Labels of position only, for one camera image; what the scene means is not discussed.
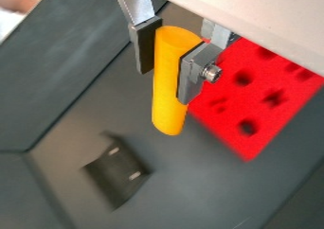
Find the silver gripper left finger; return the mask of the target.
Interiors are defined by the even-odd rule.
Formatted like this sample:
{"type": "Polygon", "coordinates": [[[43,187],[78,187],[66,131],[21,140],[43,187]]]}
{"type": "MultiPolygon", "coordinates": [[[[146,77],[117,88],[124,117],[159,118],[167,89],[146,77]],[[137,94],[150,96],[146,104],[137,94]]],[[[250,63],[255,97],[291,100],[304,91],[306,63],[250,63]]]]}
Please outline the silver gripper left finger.
{"type": "Polygon", "coordinates": [[[155,37],[156,30],[163,27],[163,19],[156,15],[152,0],[118,0],[118,3],[128,19],[137,70],[146,74],[155,67],[155,37]]]}

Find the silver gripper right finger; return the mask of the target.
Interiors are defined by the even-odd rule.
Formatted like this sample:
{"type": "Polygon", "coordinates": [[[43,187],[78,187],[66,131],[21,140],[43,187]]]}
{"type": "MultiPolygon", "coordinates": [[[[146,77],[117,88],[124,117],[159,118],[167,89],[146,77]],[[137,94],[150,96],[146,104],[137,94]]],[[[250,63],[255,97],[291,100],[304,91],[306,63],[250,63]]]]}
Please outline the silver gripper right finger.
{"type": "Polygon", "coordinates": [[[217,65],[221,52],[235,43],[240,35],[204,19],[201,26],[204,41],[195,46],[180,58],[177,99],[189,104],[201,92],[203,83],[216,83],[223,70],[217,65]]]}

